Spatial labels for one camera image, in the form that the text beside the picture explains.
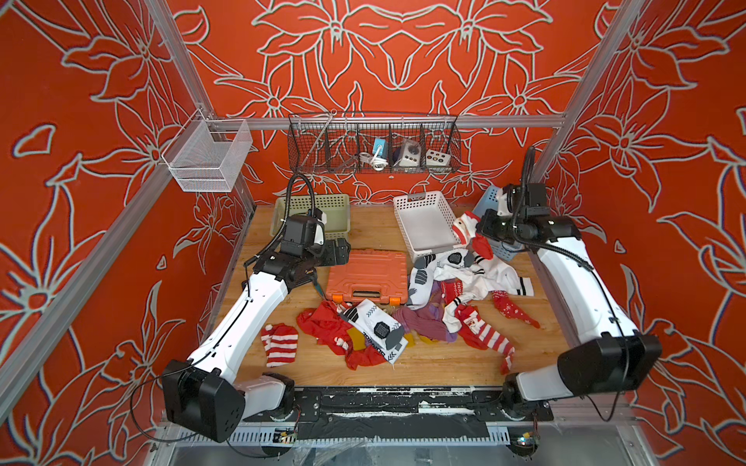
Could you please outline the white power adapter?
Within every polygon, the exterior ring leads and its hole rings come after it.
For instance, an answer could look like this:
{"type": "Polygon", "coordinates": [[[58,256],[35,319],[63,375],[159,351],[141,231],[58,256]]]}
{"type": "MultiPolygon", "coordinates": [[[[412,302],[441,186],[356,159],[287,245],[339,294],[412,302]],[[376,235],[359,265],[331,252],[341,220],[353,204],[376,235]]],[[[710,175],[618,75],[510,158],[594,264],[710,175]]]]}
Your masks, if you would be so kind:
{"type": "Polygon", "coordinates": [[[376,172],[382,172],[388,165],[388,145],[382,138],[376,138],[369,151],[359,154],[362,164],[367,164],[376,172]]]}

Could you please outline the red white striped santa sock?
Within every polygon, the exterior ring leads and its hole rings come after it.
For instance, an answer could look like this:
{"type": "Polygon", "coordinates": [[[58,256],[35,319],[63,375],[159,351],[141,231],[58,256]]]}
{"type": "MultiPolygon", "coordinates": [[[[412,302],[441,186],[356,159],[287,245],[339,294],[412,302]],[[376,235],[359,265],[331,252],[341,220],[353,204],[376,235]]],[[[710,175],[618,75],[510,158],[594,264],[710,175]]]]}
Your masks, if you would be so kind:
{"type": "Polygon", "coordinates": [[[456,317],[462,325],[458,335],[464,339],[466,345],[480,351],[495,351],[501,355],[503,363],[501,363],[500,372],[508,375],[512,370],[516,351],[510,340],[487,323],[475,307],[464,305],[458,307],[456,317]]]}

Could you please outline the red christmas sock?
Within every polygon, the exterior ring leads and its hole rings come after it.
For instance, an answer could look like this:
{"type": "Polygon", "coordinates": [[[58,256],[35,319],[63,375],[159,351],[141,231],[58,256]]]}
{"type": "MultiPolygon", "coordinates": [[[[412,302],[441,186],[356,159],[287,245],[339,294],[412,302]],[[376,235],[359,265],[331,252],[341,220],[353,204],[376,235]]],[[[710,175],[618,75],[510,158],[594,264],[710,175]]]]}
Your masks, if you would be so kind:
{"type": "Polygon", "coordinates": [[[384,355],[373,345],[365,343],[358,349],[356,341],[350,334],[357,331],[351,324],[341,318],[337,305],[333,301],[322,301],[317,308],[307,308],[296,318],[300,330],[317,340],[317,344],[326,346],[335,355],[343,356],[350,370],[359,367],[373,367],[386,363],[384,355]]]}

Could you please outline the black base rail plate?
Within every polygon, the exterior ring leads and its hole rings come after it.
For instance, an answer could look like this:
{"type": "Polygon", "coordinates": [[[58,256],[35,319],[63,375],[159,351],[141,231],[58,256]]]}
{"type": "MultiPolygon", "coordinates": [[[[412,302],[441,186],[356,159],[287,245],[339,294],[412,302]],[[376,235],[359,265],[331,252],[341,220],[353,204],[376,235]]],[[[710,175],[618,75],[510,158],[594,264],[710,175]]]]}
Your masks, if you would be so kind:
{"type": "Polygon", "coordinates": [[[285,419],[247,417],[238,439],[260,445],[363,440],[371,444],[507,445],[551,423],[547,401],[513,411],[501,389],[475,386],[301,386],[285,419]]]}

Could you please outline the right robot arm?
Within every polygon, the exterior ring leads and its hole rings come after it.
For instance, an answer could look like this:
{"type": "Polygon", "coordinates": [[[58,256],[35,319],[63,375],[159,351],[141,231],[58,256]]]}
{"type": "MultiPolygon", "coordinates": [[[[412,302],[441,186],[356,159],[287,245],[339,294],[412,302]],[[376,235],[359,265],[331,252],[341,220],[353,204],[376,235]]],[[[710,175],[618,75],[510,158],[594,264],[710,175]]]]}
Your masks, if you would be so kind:
{"type": "Polygon", "coordinates": [[[641,333],[611,296],[576,222],[551,213],[544,184],[492,186],[474,213],[480,219],[479,234],[525,249],[542,265],[549,289],[569,313],[575,338],[555,363],[509,375],[503,386],[505,404],[524,407],[639,388],[662,355],[662,344],[641,333]]]}

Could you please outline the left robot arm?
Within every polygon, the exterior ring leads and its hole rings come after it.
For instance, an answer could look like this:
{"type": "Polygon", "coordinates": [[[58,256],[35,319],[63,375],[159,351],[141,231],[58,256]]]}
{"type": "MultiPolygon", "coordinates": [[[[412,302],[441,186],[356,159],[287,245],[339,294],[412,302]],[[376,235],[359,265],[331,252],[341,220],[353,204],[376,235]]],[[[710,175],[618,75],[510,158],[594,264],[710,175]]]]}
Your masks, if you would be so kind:
{"type": "Polygon", "coordinates": [[[266,320],[289,293],[318,283],[321,267],[348,262],[350,245],[326,239],[326,214],[312,207],[285,219],[276,238],[245,263],[247,281],[213,333],[161,377],[167,421],[222,443],[241,421],[267,413],[286,419],[295,409],[295,383],[264,373],[237,383],[238,371],[266,320]]]}

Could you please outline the white black patterned sock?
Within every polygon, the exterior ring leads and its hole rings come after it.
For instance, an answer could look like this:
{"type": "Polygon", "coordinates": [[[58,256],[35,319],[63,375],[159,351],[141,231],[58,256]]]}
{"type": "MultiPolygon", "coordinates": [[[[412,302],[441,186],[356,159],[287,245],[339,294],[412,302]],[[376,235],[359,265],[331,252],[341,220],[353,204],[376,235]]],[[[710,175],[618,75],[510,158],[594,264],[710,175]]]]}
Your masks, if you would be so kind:
{"type": "Polygon", "coordinates": [[[391,365],[408,346],[402,324],[368,299],[348,309],[340,309],[338,314],[359,330],[391,365]]]}

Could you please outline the white plastic basket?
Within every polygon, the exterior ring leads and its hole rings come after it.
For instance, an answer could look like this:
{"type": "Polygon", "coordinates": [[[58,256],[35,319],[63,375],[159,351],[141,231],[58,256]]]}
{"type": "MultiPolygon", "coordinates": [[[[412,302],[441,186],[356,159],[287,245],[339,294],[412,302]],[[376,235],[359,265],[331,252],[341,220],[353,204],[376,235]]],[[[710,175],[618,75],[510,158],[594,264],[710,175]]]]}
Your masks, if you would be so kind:
{"type": "Polygon", "coordinates": [[[456,216],[440,191],[395,197],[394,216],[413,260],[458,246],[456,216]]]}

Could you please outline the red patterned knit sock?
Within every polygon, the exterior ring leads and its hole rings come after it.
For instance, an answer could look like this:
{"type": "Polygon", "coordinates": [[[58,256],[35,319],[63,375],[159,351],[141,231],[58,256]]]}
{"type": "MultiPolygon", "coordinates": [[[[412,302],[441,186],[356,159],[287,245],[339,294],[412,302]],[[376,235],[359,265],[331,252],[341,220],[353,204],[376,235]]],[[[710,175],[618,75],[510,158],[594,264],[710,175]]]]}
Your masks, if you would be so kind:
{"type": "Polygon", "coordinates": [[[474,299],[474,295],[464,289],[464,283],[459,279],[439,282],[439,287],[445,305],[454,304],[458,307],[466,305],[474,299]]]}

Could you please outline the purple ribbed sock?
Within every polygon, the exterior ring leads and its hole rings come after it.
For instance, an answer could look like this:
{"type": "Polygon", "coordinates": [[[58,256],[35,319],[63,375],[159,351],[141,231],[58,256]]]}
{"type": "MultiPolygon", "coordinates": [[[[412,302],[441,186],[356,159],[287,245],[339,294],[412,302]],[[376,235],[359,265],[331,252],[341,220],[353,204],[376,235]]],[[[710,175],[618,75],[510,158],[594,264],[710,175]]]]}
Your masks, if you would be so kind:
{"type": "Polygon", "coordinates": [[[440,308],[425,306],[419,310],[412,310],[401,307],[392,314],[392,317],[407,333],[415,332],[421,337],[437,342],[454,343],[458,340],[458,334],[448,331],[442,320],[440,308]]]}

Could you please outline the white black sock pile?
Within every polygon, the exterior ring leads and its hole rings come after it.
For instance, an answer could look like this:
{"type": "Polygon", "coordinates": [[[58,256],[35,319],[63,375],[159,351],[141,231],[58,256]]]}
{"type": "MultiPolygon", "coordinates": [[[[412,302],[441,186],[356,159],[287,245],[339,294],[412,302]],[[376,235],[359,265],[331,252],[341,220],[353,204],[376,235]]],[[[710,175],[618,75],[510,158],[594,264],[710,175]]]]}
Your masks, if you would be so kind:
{"type": "MultiPolygon", "coordinates": [[[[505,291],[510,295],[534,296],[529,278],[521,277],[508,263],[497,257],[485,258],[466,249],[454,249],[440,254],[425,254],[415,259],[410,274],[407,305],[414,310],[429,303],[435,282],[459,280],[462,291],[457,304],[482,300],[490,292],[505,291]]],[[[450,304],[455,300],[447,298],[450,304]]]]}

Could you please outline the white socket cube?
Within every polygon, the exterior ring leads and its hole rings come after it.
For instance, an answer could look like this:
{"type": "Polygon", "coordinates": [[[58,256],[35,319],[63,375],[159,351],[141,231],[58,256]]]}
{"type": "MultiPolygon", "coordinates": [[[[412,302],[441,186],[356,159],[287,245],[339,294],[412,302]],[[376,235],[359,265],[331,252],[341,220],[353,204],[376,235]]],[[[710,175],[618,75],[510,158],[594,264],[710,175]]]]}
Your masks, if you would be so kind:
{"type": "Polygon", "coordinates": [[[416,168],[420,166],[422,147],[419,143],[405,139],[394,153],[394,167],[416,168]]]}

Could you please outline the blue plastic basket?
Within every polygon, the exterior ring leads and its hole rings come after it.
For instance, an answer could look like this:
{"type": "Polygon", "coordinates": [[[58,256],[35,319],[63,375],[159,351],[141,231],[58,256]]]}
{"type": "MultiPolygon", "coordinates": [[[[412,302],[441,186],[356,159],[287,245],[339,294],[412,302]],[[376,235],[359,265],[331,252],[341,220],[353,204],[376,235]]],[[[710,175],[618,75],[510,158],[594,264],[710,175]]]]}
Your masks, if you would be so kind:
{"type": "Polygon", "coordinates": [[[523,246],[507,237],[507,224],[511,219],[507,194],[498,186],[490,186],[473,209],[474,215],[487,218],[484,235],[493,254],[504,262],[511,262],[523,251],[523,246]]]}

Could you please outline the ratchet wrench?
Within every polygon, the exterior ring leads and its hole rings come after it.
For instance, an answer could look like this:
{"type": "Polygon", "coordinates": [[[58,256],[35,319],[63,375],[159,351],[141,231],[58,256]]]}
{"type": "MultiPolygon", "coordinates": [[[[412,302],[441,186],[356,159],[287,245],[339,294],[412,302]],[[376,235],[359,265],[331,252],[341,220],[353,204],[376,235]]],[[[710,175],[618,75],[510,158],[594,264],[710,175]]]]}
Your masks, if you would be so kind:
{"type": "Polygon", "coordinates": [[[324,289],[320,285],[319,280],[317,278],[312,279],[312,284],[313,284],[314,290],[321,297],[322,301],[328,300],[328,297],[326,296],[326,293],[324,292],[324,289]]]}

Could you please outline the orange plastic tool case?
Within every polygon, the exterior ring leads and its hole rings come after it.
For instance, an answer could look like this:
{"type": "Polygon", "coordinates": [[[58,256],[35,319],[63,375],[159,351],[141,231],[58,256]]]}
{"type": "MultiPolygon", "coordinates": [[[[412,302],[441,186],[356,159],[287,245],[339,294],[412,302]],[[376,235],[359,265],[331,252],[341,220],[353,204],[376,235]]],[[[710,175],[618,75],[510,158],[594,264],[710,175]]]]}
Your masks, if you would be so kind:
{"type": "Polygon", "coordinates": [[[349,262],[330,268],[326,297],[341,304],[368,299],[400,306],[409,299],[407,256],[392,250],[352,250],[349,262]]]}

